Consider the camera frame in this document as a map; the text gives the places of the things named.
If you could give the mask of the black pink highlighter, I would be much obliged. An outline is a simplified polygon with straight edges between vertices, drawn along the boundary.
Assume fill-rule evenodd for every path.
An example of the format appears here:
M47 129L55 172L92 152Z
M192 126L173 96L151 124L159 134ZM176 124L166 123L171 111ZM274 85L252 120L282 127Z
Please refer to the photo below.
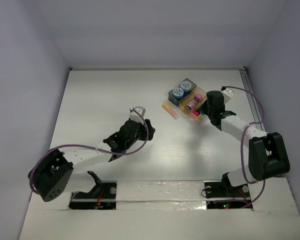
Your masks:
M193 112L192 113L192 117L193 118L196 118L197 116L199 116L200 114L199 114L199 112L197 112L197 111L195 111L195 112Z

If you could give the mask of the pink capped bottle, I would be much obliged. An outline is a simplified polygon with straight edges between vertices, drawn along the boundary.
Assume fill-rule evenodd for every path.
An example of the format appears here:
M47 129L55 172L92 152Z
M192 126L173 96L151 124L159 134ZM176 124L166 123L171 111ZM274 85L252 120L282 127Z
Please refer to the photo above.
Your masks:
M192 100L190 100L187 104L186 107L189 110L192 110L198 103L200 103L203 100L203 96L201 94L196 94Z

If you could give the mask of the orange yellow highlighter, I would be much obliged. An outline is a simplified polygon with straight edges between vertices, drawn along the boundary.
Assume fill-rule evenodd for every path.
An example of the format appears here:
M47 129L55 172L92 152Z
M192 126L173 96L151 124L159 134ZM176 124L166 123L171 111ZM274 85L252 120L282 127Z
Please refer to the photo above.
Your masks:
M168 103L163 103L162 107L175 119L179 118L179 115L172 109L172 107Z

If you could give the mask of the blue paint jar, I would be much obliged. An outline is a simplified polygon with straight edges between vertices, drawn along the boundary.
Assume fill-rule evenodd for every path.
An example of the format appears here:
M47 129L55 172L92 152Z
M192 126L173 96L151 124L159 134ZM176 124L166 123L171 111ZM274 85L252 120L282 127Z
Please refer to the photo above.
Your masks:
M184 97L184 90L181 87L175 87L172 90L172 95L175 99L182 99Z
M189 80L184 80L184 81L182 81L181 84L179 85L179 87L180 87L185 93L191 92L192 89L193 89L192 82L189 81Z

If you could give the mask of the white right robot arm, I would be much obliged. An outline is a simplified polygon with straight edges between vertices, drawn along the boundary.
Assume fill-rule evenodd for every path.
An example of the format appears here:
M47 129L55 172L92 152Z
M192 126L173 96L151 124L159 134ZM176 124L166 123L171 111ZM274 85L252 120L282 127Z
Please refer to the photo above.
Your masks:
M240 141L241 167L223 174L220 181L207 182L202 193L208 199L230 198L243 186L286 174L291 169L282 135L244 122L226 110L225 103L224 90L207 92L206 115L218 130Z

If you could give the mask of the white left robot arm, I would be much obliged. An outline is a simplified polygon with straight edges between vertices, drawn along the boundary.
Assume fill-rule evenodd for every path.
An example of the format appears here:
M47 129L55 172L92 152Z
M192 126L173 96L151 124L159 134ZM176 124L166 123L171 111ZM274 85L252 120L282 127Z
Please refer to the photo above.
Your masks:
M92 168L139 152L155 134L149 119L128 119L99 144L63 144L49 149L28 173L29 186L44 202L64 192L99 197L103 183Z

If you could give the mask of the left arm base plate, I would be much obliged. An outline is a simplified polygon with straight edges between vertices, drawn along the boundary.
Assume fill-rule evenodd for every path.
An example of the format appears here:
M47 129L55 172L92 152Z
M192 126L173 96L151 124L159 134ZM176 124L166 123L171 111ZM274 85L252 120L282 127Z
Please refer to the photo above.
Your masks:
M117 207L117 182L103 182L90 192L73 192L68 207L71 210L115 210Z

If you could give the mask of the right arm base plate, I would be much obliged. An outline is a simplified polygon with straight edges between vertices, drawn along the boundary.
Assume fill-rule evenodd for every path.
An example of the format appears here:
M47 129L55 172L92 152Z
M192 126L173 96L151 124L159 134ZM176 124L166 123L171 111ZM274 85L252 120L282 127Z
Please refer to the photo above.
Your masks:
M205 198L208 210L252 208L247 206L252 201L247 184L225 187L221 181L208 181L200 194Z

